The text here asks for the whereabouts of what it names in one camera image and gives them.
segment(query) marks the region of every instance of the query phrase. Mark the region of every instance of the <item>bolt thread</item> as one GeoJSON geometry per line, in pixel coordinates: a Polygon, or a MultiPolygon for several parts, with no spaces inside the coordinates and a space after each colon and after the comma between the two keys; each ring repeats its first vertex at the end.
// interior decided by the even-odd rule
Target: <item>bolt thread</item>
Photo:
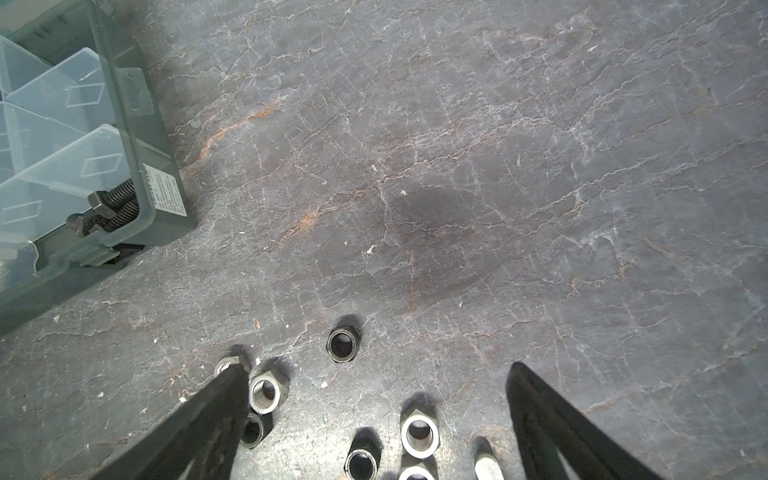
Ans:
{"type": "Polygon", "coordinates": [[[129,178],[104,195],[104,204],[117,211],[134,198],[136,198],[136,189],[134,188],[134,181],[129,178]]]}
{"type": "Polygon", "coordinates": [[[130,200],[125,205],[123,205],[123,207],[118,211],[114,218],[112,218],[112,220],[109,220],[109,223],[107,223],[104,229],[107,232],[114,232],[118,228],[124,227],[130,222],[136,220],[136,217],[138,216],[139,204],[136,203],[136,200],[130,200]]]}

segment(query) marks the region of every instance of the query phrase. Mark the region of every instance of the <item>plastic storage box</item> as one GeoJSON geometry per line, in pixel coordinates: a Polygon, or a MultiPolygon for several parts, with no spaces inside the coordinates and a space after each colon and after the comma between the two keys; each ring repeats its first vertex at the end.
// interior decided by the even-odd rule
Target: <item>plastic storage box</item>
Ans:
{"type": "Polygon", "coordinates": [[[62,2],[5,35],[0,334],[111,275],[132,253],[194,226],[135,42],[90,0],[62,2]],[[106,225],[89,195],[129,179],[135,220],[85,232],[68,227],[78,214],[106,225]]]}

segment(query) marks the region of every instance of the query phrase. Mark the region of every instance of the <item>threaded hole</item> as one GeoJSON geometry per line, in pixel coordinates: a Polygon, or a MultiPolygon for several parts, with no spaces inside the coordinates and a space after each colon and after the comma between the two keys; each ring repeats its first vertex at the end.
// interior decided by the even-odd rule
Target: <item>threaded hole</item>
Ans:
{"type": "Polygon", "coordinates": [[[254,443],[259,441],[261,435],[261,424],[253,417],[248,417],[243,431],[243,440],[245,443],[254,443]]]}
{"type": "Polygon", "coordinates": [[[424,452],[432,444],[432,429],[427,422],[416,420],[408,425],[408,444],[417,452],[424,452]]]}
{"type": "Polygon", "coordinates": [[[275,400],[275,385],[269,380],[260,380],[253,386],[253,403],[261,409],[268,409],[275,400]]]}
{"type": "Polygon", "coordinates": [[[352,337],[344,332],[337,333],[331,339],[331,352],[340,359],[345,359],[352,355],[353,347],[352,337]]]}
{"type": "Polygon", "coordinates": [[[349,460],[349,474],[354,480],[373,478],[373,460],[364,453],[356,453],[349,460]]]}

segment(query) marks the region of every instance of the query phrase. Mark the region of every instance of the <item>metal nut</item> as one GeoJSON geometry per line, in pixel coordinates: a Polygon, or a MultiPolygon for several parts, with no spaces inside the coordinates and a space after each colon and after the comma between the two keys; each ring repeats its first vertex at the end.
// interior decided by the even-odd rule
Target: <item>metal nut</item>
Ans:
{"type": "Polygon", "coordinates": [[[328,335],[326,350],[336,363],[349,362],[357,355],[360,346],[360,335],[352,326],[340,326],[331,330],[328,335]]]}
{"type": "Polygon", "coordinates": [[[400,422],[400,440],[410,455],[416,458],[432,456],[440,446],[437,419],[414,408],[400,422]]]}
{"type": "Polygon", "coordinates": [[[248,412],[245,419],[245,429],[243,436],[240,437],[240,443],[247,449],[252,449],[259,445],[264,438],[272,432],[272,414],[257,415],[248,412]]]}
{"type": "Polygon", "coordinates": [[[241,353],[240,355],[236,356],[225,356],[219,360],[219,362],[216,364],[216,369],[214,370],[214,377],[218,376],[224,370],[229,368],[230,365],[235,365],[238,363],[243,366],[245,373],[250,373],[250,362],[248,361],[248,357],[241,353]]]}
{"type": "Polygon", "coordinates": [[[111,219],[117,215],[117,212],[108,207],[104,202],[104,196],[106,194],[107,192],[103,190],[95,191],[94,193],[88,195],[88,203],[91,205],[91,208],[94,209],[94,212],[106,219],[111,219]]]}
{"type": "Polygon", "coordinates": [[[379,471],[382,451],[372,439],[355,438],[344,462],[348,480],[373,480],[379,471]]]}
{"type": "Polygon", "coordinates": [[[259,415],[273,412],[287,395],[288,378],[274,369],[256,375],[248,382],[248,402],[259,415]]]}
{"type": "Polygon", "coordinates": [[[69,227],[75,235],[82,238],[85,237],[85,215],[72,214],[67,217],[67,227],[69,227]]]}
{"type": "Polygon", "coordinates": [[[415,458],[403,457],[398,480],[437,480],[437,468],[434,462],[427,464],[415,458]]]}

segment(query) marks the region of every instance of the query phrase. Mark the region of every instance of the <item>cracked stone floor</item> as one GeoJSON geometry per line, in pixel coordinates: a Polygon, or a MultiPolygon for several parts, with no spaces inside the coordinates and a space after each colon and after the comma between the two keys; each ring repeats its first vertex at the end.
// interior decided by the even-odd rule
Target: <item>cracked stone floor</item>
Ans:
{"type": "Polygon", "coordinates": [[[768,4],[138,0],[198,227],[0,339],[3,478],[87,478],[232,345],[292,378],[234,478],[483,435],[525,361],[665,478],[768,472],[768,4]],[[345,315],[363,348],[323,347],[345,315]]]}

